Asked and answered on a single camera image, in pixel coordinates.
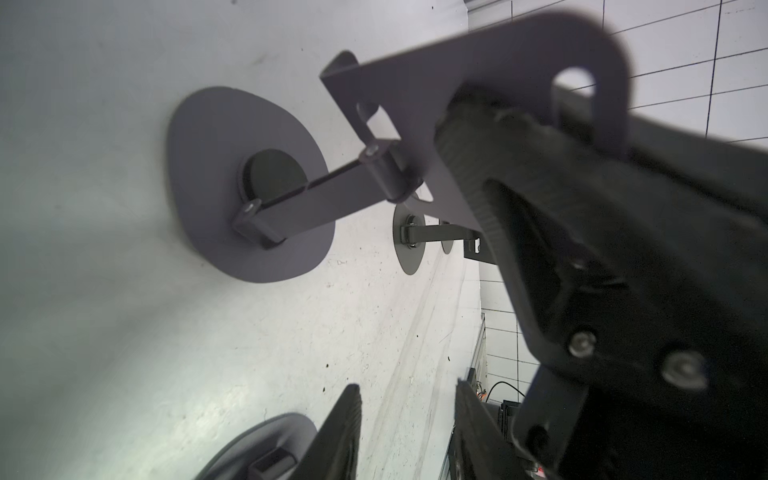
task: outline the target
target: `screw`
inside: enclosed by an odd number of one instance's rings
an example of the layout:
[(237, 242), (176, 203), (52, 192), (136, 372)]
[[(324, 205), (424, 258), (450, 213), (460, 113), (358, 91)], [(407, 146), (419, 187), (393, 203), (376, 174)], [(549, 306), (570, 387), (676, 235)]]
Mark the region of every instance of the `screw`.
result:
[(700, 392), (709, 386), (704, 374), (704, 357), (693, 350), (678, 350), (667, 355), (661, 376), (678, 389)]
[(571, 342), (568, 344), (568, 352), (578, 359), (585, 359), (588, 356), (592, 356), (594, 353), (594, 344), (598, 339), (595, 338), (594, 333), (583, 330), (576, 332), (571, 337)]

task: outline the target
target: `small disc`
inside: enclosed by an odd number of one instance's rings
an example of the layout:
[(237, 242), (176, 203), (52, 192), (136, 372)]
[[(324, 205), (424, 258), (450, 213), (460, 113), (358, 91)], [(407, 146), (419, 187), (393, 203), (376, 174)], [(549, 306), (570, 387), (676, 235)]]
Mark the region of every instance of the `small disc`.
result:
[(399, 243), (400, 227), (408, 225), (409, 222), (423, 227), (425, 225), (424, 215), (414, 214), (405, 204), (397, 204), (392, 219), (392, 242), (395, 244), (395, 253), (402, 271), (408, 275), (413, 275), (422, 263), (426, 243), (417, 243), (415, 246)]
[[(441, 225), (447, 225), (448, 222), (446, 222), (444, 220), (440, 220), (440, 224)], [(456, 240), (443, 240), (442, 242), (440, 242), (440, 243), (442, 243), (442, 251), (443, 251), (443, 253), (445, 253), (445, 255), (448, 255), (449, 253), (451, 253), (451, 249), (453, 248), (453, 243), (455, 241)]]

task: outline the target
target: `metal rod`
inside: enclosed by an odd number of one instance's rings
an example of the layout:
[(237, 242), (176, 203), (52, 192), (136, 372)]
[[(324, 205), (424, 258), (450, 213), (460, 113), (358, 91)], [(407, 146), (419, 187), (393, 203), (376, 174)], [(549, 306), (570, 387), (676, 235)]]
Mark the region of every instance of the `metal rod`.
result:
[(400, 227), (400, 243), (413, 245), (421, 242), (441, 242), (443, 240), (474, 240), (478, 233), (466, 227), (452, 225), (405, 225)]

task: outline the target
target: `metal bracket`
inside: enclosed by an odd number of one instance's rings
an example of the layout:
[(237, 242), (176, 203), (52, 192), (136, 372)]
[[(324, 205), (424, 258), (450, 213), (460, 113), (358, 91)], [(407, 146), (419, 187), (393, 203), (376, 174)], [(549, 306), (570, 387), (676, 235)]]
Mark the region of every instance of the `metal bracket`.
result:
[(256, 199), (237, 212), (232, 227), (263, 248), (312, 230), (382, 200), (400, 203), (421, 184), (400, 169), (397, 141), (373, 139), (353, 162), (325, 177), (262, 204)]
[(443, 225), (404, 225), (400, 227), (400, 243), (413, 245), (421, 242), (442, 242), (443, 240), (474, 240), (479, 233), (467, 227), (444, 223)]

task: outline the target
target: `metal plate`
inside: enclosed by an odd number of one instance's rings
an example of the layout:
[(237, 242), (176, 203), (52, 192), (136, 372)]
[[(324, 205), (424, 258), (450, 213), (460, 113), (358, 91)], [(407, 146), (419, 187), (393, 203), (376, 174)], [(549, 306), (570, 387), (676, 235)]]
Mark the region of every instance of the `metal plate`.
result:
[(270, 148), (296, 159), (312, 181), (328, 167), (312, 135), (287, 111), (256, 95), (226, 87), (200, 90), (174, 112), (167, 134), (170, 188), (187, 236), (216, 268), (255, 283), (309, 272), (328, 253), (334, 223), (264, 250), (231, 226), (243, 205), (238, 173), (243, 162)]
[[(444, 220), (440, 220), (441, 225), (446, 225), (447, 223), (448, 222)], [(455, 241), (456, 240), (443, 240), (442, 242), (440, 242), (442, 243), (442, 251), (443, 253), (445, 253), (445, 255), (448, 255), (449, 253), (451, 253), (451, 250), (453, 249), (453, 243)]]
[(392, 242), (395, 244), (395, 253), (400, 262), (402, 271), (408, 275), (413, 275), (422, 264), (426, 243), (417, 243), (415, 247), (398, 243), (400, 240), (400, 227), (408, 223), (408, 219), (413, 216), (415, 225), (424, 226), (424, 215), (414, 214), (405, 204), (395, 206), (395, 215), (392, 219)]
[(377, 106), (386, 110), (409, 166), (429, 185), (434, 199), (406, 200), (411, 211), (480, 231), (435, 149), (435, 125), (464, 84), (495, 91), (542, 124), (556, 125), (552, 81), (569, 67), (586, 69), (597, 84), (592, 99), (595, 147), (622, 158), (627, 63), (618, 43), (586, 18), (530, 15), (365, 65), (344, 51), (320, 77), (364, 144), (373, 138), (367, 117)]
[(277, 447), (301, 462), (317, 435), (312, 420), (300, 413), (269, 419), (238, 435), (208, 462), (196, 480), (243, 480), (248, 466)]

